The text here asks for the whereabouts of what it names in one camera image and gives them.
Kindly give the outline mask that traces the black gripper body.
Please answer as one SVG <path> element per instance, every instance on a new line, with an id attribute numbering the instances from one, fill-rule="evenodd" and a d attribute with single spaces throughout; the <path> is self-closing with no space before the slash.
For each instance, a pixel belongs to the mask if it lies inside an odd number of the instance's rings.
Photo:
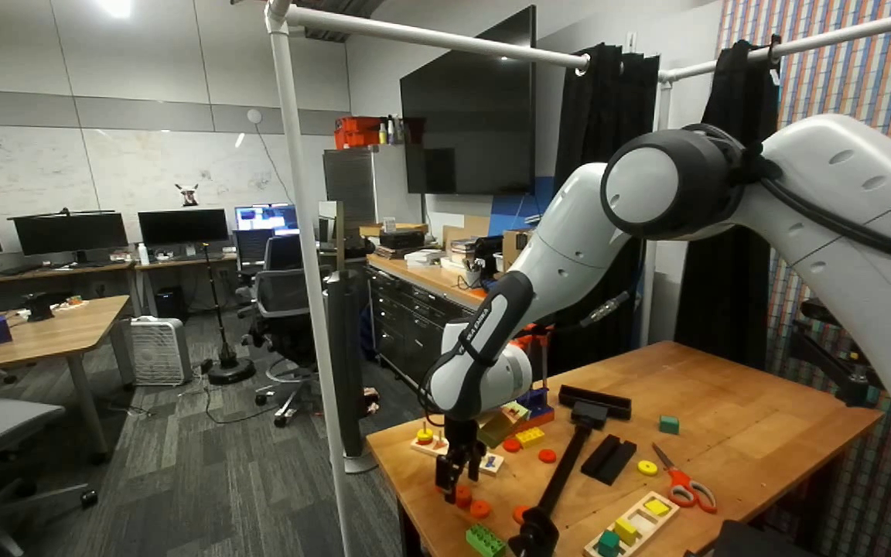
<path id="1" fill-rule="evenodd" d="M 455 487 L 461 474 L 470 481 L 480 476 L 480 459 L 485 454 L 485 447 L 475 441 L 480 433 L 480 406 L 474 398 L 458 402 L 445 415 L 445 441 L 447 453 L 437 459 L 437 483 Z"/>

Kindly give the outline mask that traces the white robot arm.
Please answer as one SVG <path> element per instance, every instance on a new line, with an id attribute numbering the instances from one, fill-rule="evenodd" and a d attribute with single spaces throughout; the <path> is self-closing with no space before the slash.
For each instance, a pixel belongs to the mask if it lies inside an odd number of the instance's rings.
<path id="1" fill-rule="evenodd" d="M 480 418 L 533 385 L 510 344 L 528 323 L 582 307 L 630 243 L 697 247 L 745 229 L 827 304 L 891 396 L 891 137 L 814 116 L 759 148 L 713 124 L 654 129 L 559 185 L 517 262 L 430 373 L 447 453 L 437 487 L 480 474 Z"/>

